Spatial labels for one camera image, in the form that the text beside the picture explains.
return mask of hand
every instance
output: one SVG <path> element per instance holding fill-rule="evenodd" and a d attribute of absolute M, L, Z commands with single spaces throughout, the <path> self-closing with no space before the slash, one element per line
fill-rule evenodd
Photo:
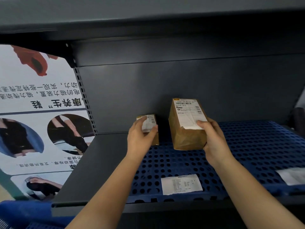
<path fill-rule="evenodd" d="M 207 144 L 203 149 L 206 153 L 207 161 L 211 166 L 215 168 L 226 159 L 233 158 L 224 133 L 216 121 L 208 118 L 208 122 L 197 121 L 197 125 L 202 127 L 207 134 Z"/>
<path fill-rule="evenodd" d="M 48 181 L 45 179 L 42 179 L 42 178 L 37 178 L 37 177 L 33 177 L 30 179 L 30 183 L 46 183 L 46 182 L 48 182 Z"/>
<path fill-rule="evenodd" d="M 132 159 L 142 160 L 147 151 L 149 150 L 152 141 L 158 132 L 158 126 L 154 126 L 148 135 L 144 135 L 142 132 L 143 122 L 147 119 L 144 116 L 135 121 L 132 127 L 129 129 L 127 137 L 127 154 L 126 156 Z"/>

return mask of gray line on poster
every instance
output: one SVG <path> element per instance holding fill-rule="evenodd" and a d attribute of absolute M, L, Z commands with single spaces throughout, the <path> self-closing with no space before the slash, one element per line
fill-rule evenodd
<path fill-rule="evenodd" d="M 43 110 L 43 111 L 29 111 L 29 112 L 8 112 L 8 113 L 0 113 L 0 116 L 3 116 L 3 115 L 31 114 L 31 113 L 45 113 L 45 112 L 67 112 L 67 111 L 80 111 L 80 110 L 86 110 L 86 108 Z"/>

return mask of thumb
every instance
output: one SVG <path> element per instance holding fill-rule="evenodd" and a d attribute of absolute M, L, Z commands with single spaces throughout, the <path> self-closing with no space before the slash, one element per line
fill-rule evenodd
<path fill-rule="evenodd" d="M 152 127 L 151 131 L 149 132 L 149 134 L 147 134 L 145 138 L 150 141 L 153 141 L 157 132 L 158 132 L 158 125 L 155 125 L 154 127 Z"/>
<path fill-rule="evenodd" d="M 198 126 L 202 127 L 206 134 L 210 137 L 218 135 L 213 126 L 211 125 L 210 122 L 207 121 L 197 121 L 196 122 Z"/>

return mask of poster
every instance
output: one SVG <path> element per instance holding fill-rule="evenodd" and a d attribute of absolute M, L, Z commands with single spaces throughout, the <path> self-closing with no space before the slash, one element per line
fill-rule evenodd
<path fill-rule="evenodd" d="M 94 139 L 74 71 L 63 58 L 0 45 L 0 78 L 0 175 L 50 200 Z"/>

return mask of large cardboard box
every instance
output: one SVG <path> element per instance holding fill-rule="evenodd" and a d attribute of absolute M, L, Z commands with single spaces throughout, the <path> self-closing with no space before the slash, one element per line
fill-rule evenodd
<path fill-rule="evenodd" d="M 207 135 L 196 121 L 207 116 L 198 100 L 174 98 L 168 120 L 175 150 L 203 149 Z"/>
<path fill-rule="evenodd" d="M 137 116 L 137 119 L 140 119 L 143 116 L 147 116 L 147 119 L 143 122 L 142 131 L 145 135 L 147 135 L 151 131 L 152 127 L 157 125 L 156 116 L 154 114 L 140 115 Z M 157 134 L 155 135 L 152 141 L 152 145 L 159 145 L 159 132 L 157 132 Z"/>

